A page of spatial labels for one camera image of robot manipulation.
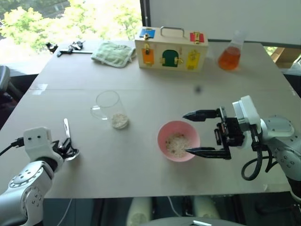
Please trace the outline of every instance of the lock box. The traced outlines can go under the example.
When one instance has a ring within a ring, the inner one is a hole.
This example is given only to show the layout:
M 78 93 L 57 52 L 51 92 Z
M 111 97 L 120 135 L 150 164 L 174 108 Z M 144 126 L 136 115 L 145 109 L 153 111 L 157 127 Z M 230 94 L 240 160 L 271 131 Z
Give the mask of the lock box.
M 139 67 L 200 72 L 207 54 L 204 33 L 175 27 L 142 27 L 135 37 Z

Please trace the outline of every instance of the glass cup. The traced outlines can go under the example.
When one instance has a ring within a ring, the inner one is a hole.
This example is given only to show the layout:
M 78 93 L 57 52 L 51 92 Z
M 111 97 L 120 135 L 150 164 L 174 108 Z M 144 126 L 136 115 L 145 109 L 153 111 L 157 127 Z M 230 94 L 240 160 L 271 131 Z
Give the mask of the glass cup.
M 117 129 L 128 125 L 128 117 L 117 92 L 108 90 L 100 93 L 96 97 L 96 104 L 90 109 L 92 116 L 108 120 Z

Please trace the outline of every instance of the metal handle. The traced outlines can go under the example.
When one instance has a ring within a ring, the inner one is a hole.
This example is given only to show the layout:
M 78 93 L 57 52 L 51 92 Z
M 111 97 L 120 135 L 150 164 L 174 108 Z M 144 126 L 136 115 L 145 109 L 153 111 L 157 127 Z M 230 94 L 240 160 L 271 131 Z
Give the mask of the metal handle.
M 162 34 L 163 29 L 180 30 L 180 31 L 183 32 L 183 38 L 184 38 L 184 29 L 183 28 L 179 28 L 179 27 L 164 27 L 164 26 L 162 26 L 162 27 L 160 27 L 160 34 L 161 34 L 161 36 L 163 36 L 163 34 Z

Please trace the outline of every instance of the green towel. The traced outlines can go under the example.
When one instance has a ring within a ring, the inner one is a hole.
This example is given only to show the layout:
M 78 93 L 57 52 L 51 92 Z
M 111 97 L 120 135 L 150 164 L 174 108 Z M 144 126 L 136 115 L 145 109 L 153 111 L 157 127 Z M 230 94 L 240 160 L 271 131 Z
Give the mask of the green towel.
M 100 61 L 113 67 L 125 67 L 136 56 L 135 48 L 118 45 L 113 42 L 102 43 L 91 56 L 91 59 Z

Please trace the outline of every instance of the table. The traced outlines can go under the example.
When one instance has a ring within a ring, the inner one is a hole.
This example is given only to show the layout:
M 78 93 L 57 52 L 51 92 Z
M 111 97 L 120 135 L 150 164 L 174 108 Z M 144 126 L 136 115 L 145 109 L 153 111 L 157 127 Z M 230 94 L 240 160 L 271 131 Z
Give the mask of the table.
M 85 49 L 92 50 L 97 44 L 87 41 Z M 279 165 L 268 174 L 262 169 L 254 181 L 242 179 L 242 166 L 255 158 L 251 149 L 232 148 L 230 161 L 195 157 L 176 163 L 160 153 L 157 132 L 164 123 L 180 120 L 192 110 L 221 105 L 228 116 L 234 116 L 232 102 L 245 95 L 252 97 L 262 118 L 285 116 L 300 131 L 301 100 L 263 47 L 245 44 L 239 70 L 225 72 L 216 65 L 216 58 L 226 46 L 209 43 L 201 74 L 140 69 L 136 59 L 118 69 L 93 62 L 86 54 L 54 56 L 0 131 L 0 150 L 21 137 L 25 129 L 38 126 L 50 128 L 53 140 L 64 140 L 66 117 L 80 156 L 56 173 L 47 198 L 288 191 L 289 184 Z M 199 94 L 195 93 L 196 86 L 201 87 Z M 130 118 L 124 130 L 115 130 L 107 121 L 90 114 L 96 95 L 107 89 L 119 93 Z M 213 146 L 217 121 L 187 122 L 199 132 L 202 145 Z M 28 161 L 23 148 L 1 156 L 0 193 Z

